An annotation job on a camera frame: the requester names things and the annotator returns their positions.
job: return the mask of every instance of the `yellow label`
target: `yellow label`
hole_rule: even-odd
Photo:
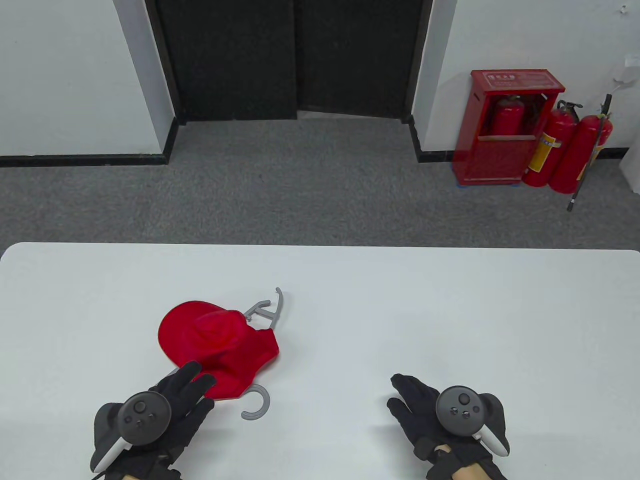
[[[546,133],[543,133],[542,137],[540,138],[538,148],[536,148],[536,152],[533,154],[531,162],[529,163],[529,169],[533,170],[534,172],[540,173],[540,170],[542,170],[542,167],[547,161],[547,157],[551,153],[551,149],[559,148],[561,145],[561,142],[556,143],[555,138],[547,135]]]
[[[580,181],[580,179],[582,178],[582,174],[584,173],[585,170],[587,170],[587,166],[591,166],[593,165],[593,162],[596,161],[596,158],[598,158],[598,155],[600,154],[600,151],[604,148],[604,145],[600,145],[599,147],[597,147],[595,149],[595,151],[593,152],[593,157],[591,157],[591,160],[588,161],[585,166],[582,167],[582,170],[580,171],[580,175],[578,175],[578,178],[576,180]]]

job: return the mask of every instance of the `white wall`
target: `white wall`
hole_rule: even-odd
[[[145,0],[113,0],[133,65],[147,102],[156,137],[163,147],[173,122],[173,104],[164,78]]]
[[[0,156],[160,152],[112,0],[0,1]]]
[[[640,193],[640,136],[636,138],[620,162],[620,170],[627,179],[631,190]]]
[[[445,35],[428,35],[425,51]],[[413,116],[422,150],[455,148],[474,69],[547,68],[567,87],[563,98],[585,105],[582,115],[597,112],[616,65],[640,51],[640,0],[458,0],[448,40],[430,112],[434,72],[420,73]],[[631,146],[640,86],[618,90],[611,109],[607,146]]]

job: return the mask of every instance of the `door frame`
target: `door frame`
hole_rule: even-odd
[[[420,75],[420,67],[422,66],[422,51],[424,50],[424,44],[427,40],[427,30],[429,29],[429,19],[431,18],[433,1],[434,0],[422,0],[422,10],[420,11],[418,32],[416,32],[415,35],[415,47],[413,48],[411,70],[406,86],[406,95],[404,97],[403,115],[400,119],[404,124],[409,123],[413,111],[413,100],[415,98],[415,91],[418,87],[418,76]]]
[[[173,111],[175,117],[180,125],[186,125],[186,116],[182,101],[180,100],[180,92],[178,91],[178,83],[175,80],[175,71],[173,70],[173,62],[169,55],[169,49],[166,46],[166,38],[164,35],[164,28],[162,21],[160,20],[160,14],[157,9],[156,0],[144,0],[147,7],[147,15],[149,16],[149,23],[151,24],[151,30],[156,40],[156,47],[158,49],[158,55],[160,57],[160,64],[162,64],[162,70],[164,72],[164,79],[166,80],[166,86],[169,90],[169,97],[173,104]]]

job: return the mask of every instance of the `cap brim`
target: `cap brim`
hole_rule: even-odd
[[[213,303],[197,300],[181,303],[171,309],[164,316],[158,328],[160,348],[178,367],[195,360],[194,358],[188,358],[190,348],[185,338],[185,332],[197,318],[220,310],[224,310],[224,308],[213,305]]]

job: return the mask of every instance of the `black pole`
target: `black pole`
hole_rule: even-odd
[[[566,211],[573,211],[573,206],[575,205],[575,199],[578,198],[578,194],[580,193],[580,188],[584,183],[584,179],[587,177],[587,172],[591,168],[591,164],[595,160],[595,157],[598,152],[598,144],[600,143],[600,138],[602,138],[602,131],[604,130],[604,122],[607,121],[607,116],[609,115],[609,107],[611,106],[612,95],[607,93],[607,96],[602,104],[602,108],[600,110],[600,128],[598,129],[598,136],[596,137],[596,144],[593,146],[593,150],[591,151],[591,156],[589,157],[589,161],[587,165],[584,166],[584,172],[582,172],[582,177],[580,178],[580,182],[578,182],[578,188],[575,190],[575,193],[571,197],[569,201],[569,205],[566,206]]]

